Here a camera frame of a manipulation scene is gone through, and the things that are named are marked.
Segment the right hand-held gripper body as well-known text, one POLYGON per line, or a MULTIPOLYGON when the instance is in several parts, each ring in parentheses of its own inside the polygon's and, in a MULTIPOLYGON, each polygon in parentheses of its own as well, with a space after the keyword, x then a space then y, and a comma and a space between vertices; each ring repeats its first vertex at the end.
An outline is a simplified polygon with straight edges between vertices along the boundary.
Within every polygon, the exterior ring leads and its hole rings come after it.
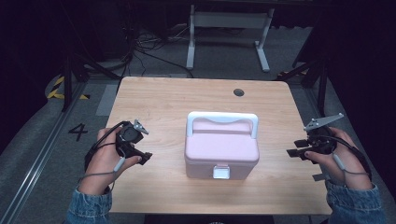
POLYGON ((312 147, 313 151, 321 154, 331 154, 336 148, 336 141, 333 140, 333 132, 329 128, 329 124, 339 120, 344 115, 338 113, 337 115, 311 119, 311 121, 304 127, 307 133, 307 143, 312 147))

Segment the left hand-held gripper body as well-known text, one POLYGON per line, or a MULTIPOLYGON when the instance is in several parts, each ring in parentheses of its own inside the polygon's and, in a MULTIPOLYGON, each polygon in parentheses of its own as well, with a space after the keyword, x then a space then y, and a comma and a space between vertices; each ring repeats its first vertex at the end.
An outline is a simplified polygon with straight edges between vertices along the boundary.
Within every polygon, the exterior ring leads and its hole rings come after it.
POLYGON ((116 134, 117 152, 122 157, 148 157, 148 152, 142 152, 134 147, 149 132, 136 119, 134 122, 123 121, 121 130, 116 134))

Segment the person's right hand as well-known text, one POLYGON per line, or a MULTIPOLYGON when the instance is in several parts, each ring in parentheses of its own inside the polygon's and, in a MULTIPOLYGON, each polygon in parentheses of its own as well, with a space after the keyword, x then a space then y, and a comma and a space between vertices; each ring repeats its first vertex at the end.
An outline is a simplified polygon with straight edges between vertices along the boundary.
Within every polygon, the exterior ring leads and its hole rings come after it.
POLYGON ((305 152, 305 156, 322 165, 337 184, 350 189, 368 190, 373 188, 370 177, 365 172, 359 159, 351 150, 338 143, 333 154, 325 155, 313 151, 305 152))

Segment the person's left hand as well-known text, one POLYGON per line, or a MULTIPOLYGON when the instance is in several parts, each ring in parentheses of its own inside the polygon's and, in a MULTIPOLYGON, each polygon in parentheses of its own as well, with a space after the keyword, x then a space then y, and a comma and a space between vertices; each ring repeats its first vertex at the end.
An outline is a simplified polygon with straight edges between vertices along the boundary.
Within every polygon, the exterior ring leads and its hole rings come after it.
POLYGON ((115 149, 116 132, 102 129, 97 138, 101 139, 105 134, 108 136, 99 144, 99 149, 93 155, 84 177, 80 180, 78 191, 88 195, 102 195, 105 189, 112 184, 125 170, 141 161, 139 156, 126 159, 117 172, 114 168, 120 161, 120 156, 115 149))

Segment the black tripod stand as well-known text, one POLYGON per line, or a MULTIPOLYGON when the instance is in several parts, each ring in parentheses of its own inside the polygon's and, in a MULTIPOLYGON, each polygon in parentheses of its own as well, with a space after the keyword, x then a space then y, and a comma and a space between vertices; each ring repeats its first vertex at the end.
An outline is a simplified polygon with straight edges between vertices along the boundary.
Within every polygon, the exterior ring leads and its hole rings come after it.
POLYGON ((304 88, 312 88, 318 82, 318 97, 317 108, 319 114, 325 116, 325 95, 328 80, 328 63, 327 57, 322 57, 317 60, 304 63, 289 72, 281 72, 277 75, 276 81, 286 81, 289 78, 295 77, 302 72, 306 72, 301 81, 304 88))
POLYGON ((64 107, 62 109, 65 112, 68 107, 73 102, 72 96, 72 77, 75 77, 77 82, 87 82, 90 77, 85 68, 85 65, 88 65, 93 70, 98 71, 101 74, 104 74, 106 77, 111 79, 120 80, 120 76, 117 76, 110 70, 104 68, 99 63, 90 60, 82 55, 76 54, 74 52, 68 53, 65 61, 64 61, 64 107))

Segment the metal floor rail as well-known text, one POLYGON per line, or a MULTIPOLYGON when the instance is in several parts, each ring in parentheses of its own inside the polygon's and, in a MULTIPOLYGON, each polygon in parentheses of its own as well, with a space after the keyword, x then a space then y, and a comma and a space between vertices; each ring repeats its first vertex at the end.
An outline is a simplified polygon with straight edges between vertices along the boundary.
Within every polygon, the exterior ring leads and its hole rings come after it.
POLYGON ((71 102, 69 103, 69 106, 64 112, 61 112, 56 119, 56 122, 50 130, 49 136, 47 137, 44 145, 42 146, 42 148, 40 148, 40 151, 35 156, 35 160, 30 166, 30 169, 27 171, 23 181, 21 182, 21 185, 18 188, 18 191, 13 197, 13 200, 7 207, 5 213, 2 215, 2 218, 0 219, 0 224, 14 224, 15 220, 17 219, 18 215, 20 214, 22 208, 25 205, 25 202, 27 201, 33 188, 35 187, 35 183, 40 177, 53 151, 53 146, 58 140, 64 124, 70 117, 70 114, 74 109, 80 95, 84 92, 85 87, 86 83, 78 83, 75 89, 72 91, 72 96, 70 97, 71 102))

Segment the white metal stand frame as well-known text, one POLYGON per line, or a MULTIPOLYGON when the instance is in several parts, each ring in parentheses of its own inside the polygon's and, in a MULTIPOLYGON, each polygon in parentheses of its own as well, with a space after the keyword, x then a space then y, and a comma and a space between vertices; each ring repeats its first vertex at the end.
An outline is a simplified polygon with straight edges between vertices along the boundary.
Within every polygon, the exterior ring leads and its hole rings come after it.
POLYGON ((187 52, 186 67, 194 67, 195 56, 195 28, 238 28, 238 29, 261 29, 262 35, 254 42, 262 71, 269 72, 270 66, 267 61, 264 43, 268 35, 275 10, 270 8, 264 13, 242 13, 242 12, 207 12, 197 11, 195 5, 191 5, 189 30, 190 40, 187 52))

